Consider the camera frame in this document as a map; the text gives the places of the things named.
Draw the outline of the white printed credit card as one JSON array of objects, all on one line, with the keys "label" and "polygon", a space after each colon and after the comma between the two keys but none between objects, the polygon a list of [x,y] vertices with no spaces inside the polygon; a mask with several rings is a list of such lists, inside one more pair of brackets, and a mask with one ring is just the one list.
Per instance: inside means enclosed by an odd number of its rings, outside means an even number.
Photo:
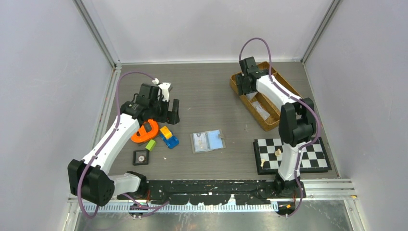
[{"label": "white printed credit card", "polygon": [[207,143],[206,132],[194,133],[192,135],[194,151],[198,152],[207,152],[209,147]]}]

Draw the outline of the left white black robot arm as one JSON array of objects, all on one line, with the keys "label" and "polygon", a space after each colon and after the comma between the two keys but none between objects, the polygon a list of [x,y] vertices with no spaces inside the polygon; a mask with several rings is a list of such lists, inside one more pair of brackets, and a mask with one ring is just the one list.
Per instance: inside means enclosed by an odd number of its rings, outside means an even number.
[{"label": "left white black robot arm", "polygon": [[171,83],[143,83],[133,100],[120,106],[115,122],[99,143],[82,160],[73,159],[67,167],[71,194],[98,206],[106,205],[113,196],[130,193],[136,199],[147,195],[146,177],[128,171],[110,176],[111,166],[141,125],[152,119],[160,123],[180,121],[179,100],[169,110]]}]

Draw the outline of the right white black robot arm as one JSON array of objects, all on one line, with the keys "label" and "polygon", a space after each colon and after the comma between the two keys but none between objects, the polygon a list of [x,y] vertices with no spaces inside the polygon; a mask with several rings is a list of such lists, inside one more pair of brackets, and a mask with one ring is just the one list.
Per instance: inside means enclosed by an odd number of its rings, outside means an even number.
[{"label": "right white black robot arm", "polygon": [[283,143],[282,161],[274,180],[274,191],[288,197],[300,189],[300,164],[307,145],[313,144],[317,132],[314,103],[290,92],[273,76],[262,70],[254,57],[239,61],[241,73],[236,75],[239,95],[259,92],[280,108],[279,135]]}]

